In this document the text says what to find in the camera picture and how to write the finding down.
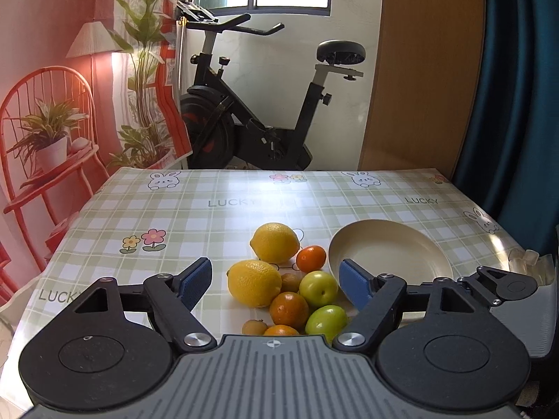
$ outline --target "white wall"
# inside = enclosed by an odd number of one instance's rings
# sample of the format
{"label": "white wall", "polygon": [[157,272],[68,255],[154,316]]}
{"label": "white wall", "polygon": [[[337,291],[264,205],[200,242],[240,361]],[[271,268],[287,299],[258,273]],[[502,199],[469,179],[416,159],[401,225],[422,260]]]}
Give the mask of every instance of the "white wall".
{"label": "white wall", "polygon": [[[332,0],[329,17],[298,14],[254,14],[245,25],[285,29],[268,37],[225,32],[217,36],[213,67],[219,56],[231,58],[224,80],[267,125],[294,128],[317,63],[317,46],[329,39],[363,44],[367,59],[355,68],[365,77],[356,82],[330,74],[306,145],[313,155],[309,170],[355,170],[371,99],[382,0]],[[183,92],[192,84],[195,67],[188,59],[202,49],[203,33],[188,30],[184,42]]]}

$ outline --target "black saddle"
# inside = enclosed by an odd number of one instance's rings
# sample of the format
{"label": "black saddle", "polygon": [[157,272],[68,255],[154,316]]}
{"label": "black saddle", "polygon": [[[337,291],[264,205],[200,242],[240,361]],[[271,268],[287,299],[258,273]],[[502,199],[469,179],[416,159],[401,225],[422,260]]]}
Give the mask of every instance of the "black saddle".
{"label": "black saddle", "polygon": [[317,60],[329,65],[357,65],[365,61],[365,48],[352,41],[325,41],[318,46]]}

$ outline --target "exercise bike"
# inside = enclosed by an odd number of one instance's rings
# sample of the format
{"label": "exercise bike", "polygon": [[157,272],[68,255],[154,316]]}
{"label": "exercise bike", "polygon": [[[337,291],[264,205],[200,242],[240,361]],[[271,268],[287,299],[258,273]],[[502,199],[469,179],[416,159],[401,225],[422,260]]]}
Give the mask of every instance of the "exercise bike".
{"label": "exercise bike", "polygon": [[[262,170],[304,170],[312,160],[305,139],[320,101],[328,105],[331,94],[322,94],[329,72],[343,74],[350,81],[363,73],[338,65],[356,65],[365,60],[365,49],[356,42],[326,41],[318,46],[315,76],[301,107],[295,129],[264,125],[223,81],[230,59],[220,57],[218,71],[210,67],[218,33],[226,30],[269,36],[284,29],[278,24],[268,31],[242,27],[251,19],[242,14],[219,23],[211,12],[192,2],[177,3],[181,24],[186,29],[203,30],[205,41],[200,54],[190,58],[196,65],[194,84],[181,96],[181,115],[192,143],[188,159],[191,169],[222,169],[236,156]],[[240,123],[233,121],[233,116]]]}

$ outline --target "yellow flower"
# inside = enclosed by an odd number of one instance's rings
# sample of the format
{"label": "yellow flower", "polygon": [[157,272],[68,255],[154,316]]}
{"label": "yellow flower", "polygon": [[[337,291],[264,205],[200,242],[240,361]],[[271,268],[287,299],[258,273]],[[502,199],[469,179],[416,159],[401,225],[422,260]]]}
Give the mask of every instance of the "yellow flower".
{"label": "yellow flower", "polygon": [[140,241],[141,239],[139,239],[138,236],[130,236],[130,238],[124,238],[122,240],[122,247],[124,247],[124,249],[135,249]]}

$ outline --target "handlebar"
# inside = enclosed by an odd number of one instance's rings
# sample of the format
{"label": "handlebar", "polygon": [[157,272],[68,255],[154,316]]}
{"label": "handlebar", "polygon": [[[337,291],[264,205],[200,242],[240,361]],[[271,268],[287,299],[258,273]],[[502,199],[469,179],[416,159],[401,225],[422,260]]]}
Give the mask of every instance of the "handlebar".
{"label": "handlebar", "polygon": [[187,22],[186,29],[204,30],[204,31],[211,31],[215,33],[223,33],[225,30],[230,30],[239,33],[249,33],[250,35],[269,36],[285,28],[285,25],[283,23],[279,23],[275,27],[267,31],[258,30],[256,28],[239,26],[242,23],[248,22],[250,19],[251,19],[250,14],[241,14],[223,23]]}

